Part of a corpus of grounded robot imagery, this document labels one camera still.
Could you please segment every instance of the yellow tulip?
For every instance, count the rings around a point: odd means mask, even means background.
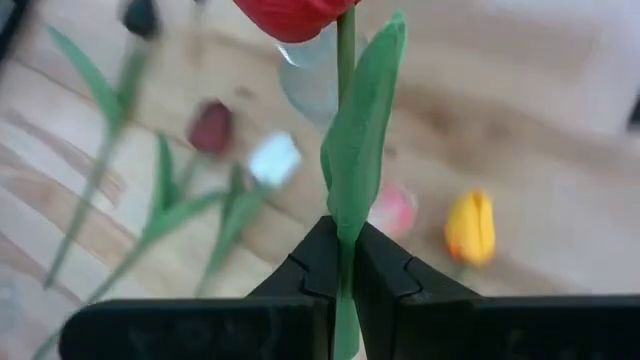
[[[473,190],[453,205],[445,227],[447,249],[454,259],[482,266],[493,258],[495,229],[489,195]]]

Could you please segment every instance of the dark red tulip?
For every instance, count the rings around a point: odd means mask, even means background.
[[[312,39],[359,0],[233,0],[262,31],[288,43]]]
[[[231,111],[220,101],[205,103],[191,126],[189,142],[200,152],[224,154],[231,142],[232,118]]]

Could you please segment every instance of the red tulip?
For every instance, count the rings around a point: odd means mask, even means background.
[[[200,152],[222,155],[231,140],[232,116],[220,101],[205,103],[191,126],[189,142]]]
[[[234,0],[262,31],[287,43],[312,39],[359,0]]]

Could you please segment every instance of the wooden floor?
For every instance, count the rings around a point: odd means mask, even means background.
[[[115,80],[127,46],[115,15],[118,1],[41,0],[13,59],[4,64],[0,360],[29,358],[131,249],[151,198],[154,132],[170,136],[184,165],[191,152],[185,127],[203,99],[219,98],[232,107],[238,131],[231,156],[212,162],[194,191],[224,188],[230,164],[244,163],[273,130],[291,132],[304,158],[292,183],[270,198],[245,231],[211,296],[245,295],[325,213],[322,134],[280,91],[281,58],[271,40],[231,1],[211,2],[200,36],[190,25],[192,2],[158,2],[166,26],[135,123],[60,285],[48,292],[40,282],[104,124],[45,26],[69,34]],[[640,148],[624,132],[640,83],[640,30],[624,14],[637,5],[598,2],[592,12],[548,16],[553,9],[500,4],[363,3],[359,26],[365,33],[393,7],[406,8],[409,20],[384,174],[415,192],[420,209],[415,229],[397,241],[451,271],[441,234],[447,208],[461,191],[481,186],[494,197],[498,254],[470,279],[479,292],[638,292]],[[109,297],[189,297],[215,240],[217,211],[167,236]]]

